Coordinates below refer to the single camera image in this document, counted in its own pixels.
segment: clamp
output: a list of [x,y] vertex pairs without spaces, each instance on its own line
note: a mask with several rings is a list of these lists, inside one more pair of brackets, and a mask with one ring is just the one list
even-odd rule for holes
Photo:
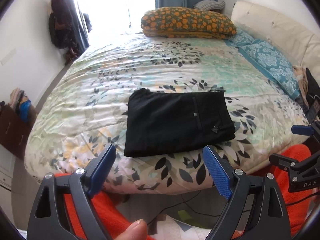
[[[313,122],[309,126],[293,125],[293,134],[312,136],[320,144],[320,122]],[[273,153],[269,157],[272,165],[286,171],[289,176],[289,192],[320,187],[320,151],[298,162],[295,159]]]
[[238,240],[289,240],[290,222],[279,186],[273,174],[248,176],[233,169],[212,146],[203,149],[203,160],[220,195],[228,201],[205,240],[230,240],[241,218],[247,196],[254,201],[247,225]]
[[27,240],[79,240],[72,229],[63,194],[71,194],[78,219],[88,240],[112,240],[101,223],[91,199],[100,192],[116,159],[116,148],[105,146],[99,157],[71,175],[47,173],[36,195],[27,231]]

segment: light switch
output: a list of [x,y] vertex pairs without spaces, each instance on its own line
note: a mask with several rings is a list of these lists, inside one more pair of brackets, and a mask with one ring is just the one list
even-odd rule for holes
[[17,50],[16,50],[16,48],[14,48],[7,55],[5,55],[0,61],[1,65],[3,66],[4,64],[6,64],[8,62],[8,60],[11,59],[14,56],[14,54],[16,54],[16,52],[17,52]]

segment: window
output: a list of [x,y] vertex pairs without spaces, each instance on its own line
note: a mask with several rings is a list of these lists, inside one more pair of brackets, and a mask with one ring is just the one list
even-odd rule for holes
[[155,9],[155,0],[78,0],[92,24],[90,42],[108,35],[140,31],[140,20]]

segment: metal screw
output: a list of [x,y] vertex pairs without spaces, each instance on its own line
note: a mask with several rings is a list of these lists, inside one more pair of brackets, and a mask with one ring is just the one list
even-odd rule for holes
[[273,176],[273,174],[272,173],[267,173],[267,178],[268,179],[273,179],[275,176]]
[[53,175],[53,174],[49,172],[49,173],[47,173],[44,177],[45,177],[46,179],[50,179],[50,178],[52,177],[52,175]]
[[79,168],[76,170],[76,174],[83,174],[84,173],[84,168]]
[[237,175],[242,175],[242,174],[243,174],[243,170],[241,170],[241,169],[235,169],[235,174],[237,174]]

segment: black cable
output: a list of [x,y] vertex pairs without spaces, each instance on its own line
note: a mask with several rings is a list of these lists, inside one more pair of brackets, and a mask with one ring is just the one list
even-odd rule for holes
[[[199,214],[199,215],[210,216],[210,217],[219,217],[221,214],[220,214],[220,215],[210,215],[210,214],[199,213],[199,212],[195,211],[192,207],[190,207],[190,206],[187,204],[187,202],[189,202],[190,200],[192,200],[192,199],[194,199],[195,197],[197,197],[200,193],[201,193],[201,190],[200,190],[195,196],[193,196],[192,198],[190,198],[190,199],[188,199],[188,200],[184,200],[183,196],[181,195],[181,197],[182,197],[182,199],[183,199],[183,202],[180,202],[180,203],[175,204],[175,205],[173,205],[173,206],[164,208],[164,209],[161,210],[161,211],[155,216],[155,218],[153,218],[153,220],[151,220],[147,225],[150,225],[150,224],[157,218],[157,216],[160,215],[163,211],[165,211],[165,210],[167,210],[167,209],[169,209],[169,208],[172,208],[172,207],[181,205],[181,204],[186,204],[187,207],[189,207],[194,213],[197,213],[197,214]],[[245,211],[243,211],[242,213],[249,212],[249,211],[251,211],[251,209],[245,210]]]
[[153,220],[151,220],[151,221],[147,224],[147,226],[150,225],[150,224],[157,218],[157,216],[160,215],[163,211],[165,211],[165,210],[167,210],[167,209],[169,209],[169,208],[172,208],[172,207],[175,207],[175,206],[178,206],[178,205],[187,203],[187,202],[189,202],[190,200],[192,200],[192,199],[194,199],[195,197],[197,197],[200,193],[201,193],[201,190],[200,190],[196,195],[194,195],[192,198],[190,198],[190,199],[187,200],[187,201],[183,201],[183,202],[180,202],[180,203],[175,204],[175,205],[173,205],[173,206],[164,208],[163,210],[161,210],[161,211],[155,216],[155,218],[153,218]]
[[300,199],[300,200],[298,200],[298,201],[296,201],[296,202],[287,203],[287,204],[285,204],[285,205],[286,205],[286,206],[292,206],[292,205],[298,204],[298,203],[300,203],[300,202],[302,202],[302,201],[305,201],[306,199],[311,198],[311,197],[316,196],[316,195],[320,195],[320,192],[316,192],[316,193],[310,194],[309,196],[306,196],[306,197],[304,197],[303,199]]
[[[221,214],[220,214],[220,215],[210,215],[210,214],[200,213],[200,212],[195,211],[188,203],[185,203],[185,204],[186,204],[187,207],[190,208],[194,213],[197,213],[197,214],[199,214],[199,215],[204,215],[204,216],[209,216],[209,217],[219,217],[219,216],[221,216]],[[245,210],[245,211],[243,211],[242,213],[249,212],[249,211],[251,211],[251,209]]]

